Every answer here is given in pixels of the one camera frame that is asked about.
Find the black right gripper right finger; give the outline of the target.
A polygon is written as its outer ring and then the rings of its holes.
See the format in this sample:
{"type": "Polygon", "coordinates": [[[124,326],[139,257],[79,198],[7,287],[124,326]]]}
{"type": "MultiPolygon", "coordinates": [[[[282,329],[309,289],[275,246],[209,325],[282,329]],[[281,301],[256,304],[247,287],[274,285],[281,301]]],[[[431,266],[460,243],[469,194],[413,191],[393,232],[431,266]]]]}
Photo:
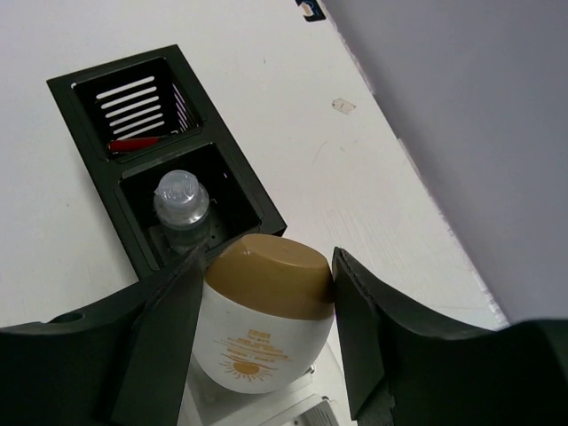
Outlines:
{"type": "Polygon", "coordinates": [[[567,323],[497,331],[433,311],[333,254],[351,418],[360,425],[564,425],[567,323]]]}

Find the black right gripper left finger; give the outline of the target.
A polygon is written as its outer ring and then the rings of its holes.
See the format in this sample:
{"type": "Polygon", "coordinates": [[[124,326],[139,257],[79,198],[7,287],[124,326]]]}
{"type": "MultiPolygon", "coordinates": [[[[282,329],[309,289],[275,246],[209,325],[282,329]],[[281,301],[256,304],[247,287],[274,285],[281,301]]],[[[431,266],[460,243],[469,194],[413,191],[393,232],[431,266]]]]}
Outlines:
{"type": "Polygon", "coordinates": [[[2,424],[176,424],[204,268],[194,249],[93,304],[4,327],[2,424]]]}

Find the white egg-shaped sunscreen bottle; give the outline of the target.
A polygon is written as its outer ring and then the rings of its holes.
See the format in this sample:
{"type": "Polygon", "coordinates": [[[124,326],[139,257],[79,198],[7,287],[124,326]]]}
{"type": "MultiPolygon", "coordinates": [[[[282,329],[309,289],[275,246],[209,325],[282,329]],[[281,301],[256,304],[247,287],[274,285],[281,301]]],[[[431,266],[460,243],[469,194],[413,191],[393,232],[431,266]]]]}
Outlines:
{"type": "Polygon", "coordinates": [[[276,391],[320,355],[334,314],[332,272],[319,251],[248,234],[205,272],[193,355],[230,391],[276,391]]]}

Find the clear plastic bottle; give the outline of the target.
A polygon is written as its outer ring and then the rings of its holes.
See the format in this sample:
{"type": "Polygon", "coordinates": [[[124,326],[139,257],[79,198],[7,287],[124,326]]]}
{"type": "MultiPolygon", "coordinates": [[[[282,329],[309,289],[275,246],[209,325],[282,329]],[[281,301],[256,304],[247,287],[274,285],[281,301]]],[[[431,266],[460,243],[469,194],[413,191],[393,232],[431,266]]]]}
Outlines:
{"type": "Polygon", "coordinates": [[[154,190],[154,211],[170,247],[177,253],[208,244],[210,198],[198,178],[186,170],[166,173],[154,190]]]}

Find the bright red lip gloss tube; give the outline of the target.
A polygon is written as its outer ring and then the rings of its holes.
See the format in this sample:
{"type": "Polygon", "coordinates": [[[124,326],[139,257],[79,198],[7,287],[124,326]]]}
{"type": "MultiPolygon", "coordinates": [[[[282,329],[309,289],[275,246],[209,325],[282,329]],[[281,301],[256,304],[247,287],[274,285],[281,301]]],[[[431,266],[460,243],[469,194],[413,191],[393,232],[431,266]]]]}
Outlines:
{"type": "Polygon", "coordinates": [[[106,145],[106,149],[110,154],[128,154],[155,146],[163,139],[164,137],[116,139],[110,141],[106,145]]]}

